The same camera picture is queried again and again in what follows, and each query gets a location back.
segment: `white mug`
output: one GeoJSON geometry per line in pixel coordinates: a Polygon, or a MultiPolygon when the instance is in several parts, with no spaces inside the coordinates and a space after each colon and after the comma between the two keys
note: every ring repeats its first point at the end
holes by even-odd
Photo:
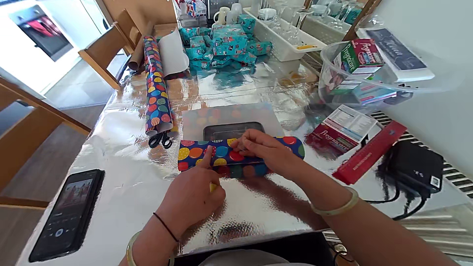
{"type": "Polygon", "coordinates": [[[275,9],[260,9],[258,11],[258,19],[263,21],[273,20],[276,16],[275,9]]]}
{"type": "Polygon", "coordinates": [[[241,4],[240,4],[240,3],[234,3],[234,4],[232,4],[232,11],[238,12],[239,15],[240,15],[241,13],[243,13],[243,10],[242,10],[242,8],[241,8],[241,4]]]}
{"type": "Polygon", "coordinates": [[[230,8],[228,7],[221,7],[220,10],[213,15],[213,21],[217,24],[224,25],[225,24],[225,17],[227,16],[227,13],[230,11],[230,8]]]}

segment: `phone screen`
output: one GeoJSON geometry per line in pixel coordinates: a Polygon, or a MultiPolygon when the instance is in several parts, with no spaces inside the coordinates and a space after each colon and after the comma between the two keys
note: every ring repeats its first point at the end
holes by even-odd
{"type": "Polygon", "coordinates": [[[61,252],[71,246],[81,230],[79,224],[96,176],[97,172],[85,172],[68,178],[32,255],[61,252]]]}

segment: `smartphone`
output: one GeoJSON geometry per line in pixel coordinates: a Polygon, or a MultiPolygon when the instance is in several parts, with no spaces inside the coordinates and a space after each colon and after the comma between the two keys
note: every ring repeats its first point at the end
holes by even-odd
{"type": "Polygon", "coordinates": [[[204,128],[204,140],[209,142],[214,140],[237,139],[250,128],[264,132],[263,125],[258,122],[216,124],[204,128]]]}
{"type": "Polygon", "coordinates": [[[84,241],[105,171],[98,169],[67,177],[29,262],[76,252],[84,241]]]}

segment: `hand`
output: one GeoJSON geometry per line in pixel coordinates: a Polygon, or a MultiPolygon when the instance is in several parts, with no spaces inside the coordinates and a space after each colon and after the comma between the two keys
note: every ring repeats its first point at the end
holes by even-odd
{"type": "Polygon", "coordinates": [[[189,226],[210,216],[225,199],[219,174],[209,169],[211,151],[212,146],[208,146],[204,158],[197,166],[174,179],[156,211],[177,238],[189,226]],[[212,192],[210,183],[217,185],[212,192]]]}
{"type": "Polygon", "coordinates": [[[281,142],[256,129],[248,129],[230,146],[243,156],[262,158],[269,169],[289,180],[295,177],[294,170],[305,164],[281,142]]]}

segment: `balloon print wrapping paper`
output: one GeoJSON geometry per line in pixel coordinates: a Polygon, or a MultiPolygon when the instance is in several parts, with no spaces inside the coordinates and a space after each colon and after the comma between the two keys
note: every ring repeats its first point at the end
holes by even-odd
{"type": "MultiPolygon", "coordinates": [[[[290,149],[301,159],[305,157],[304,145],[296,137],[275,137],[284,146],[290,149]]],[[[213,167],[243,165],[243,164],[258,164],[262,163],[263,159],[258,157],[244,157],[238,152],[233,151],[230,144],[237,139],[215,140],[215,141],[181,141],[179,153],[177,157],[177,168],[179,171],[186,171],[194,167],[203,159],[207,146],[213,147],[212,159],[210,165],[213,167]]]]}
{"type": "Polygon", "coordinates": [[[144,37],[145,69],[148,87],[148,109],[146,111],[146,135],[154,136],[158,133],[171,130],[173,116],[167,98],[166,83],[164,81],[163,66],[156,39],[152,36],[144,37]]]}

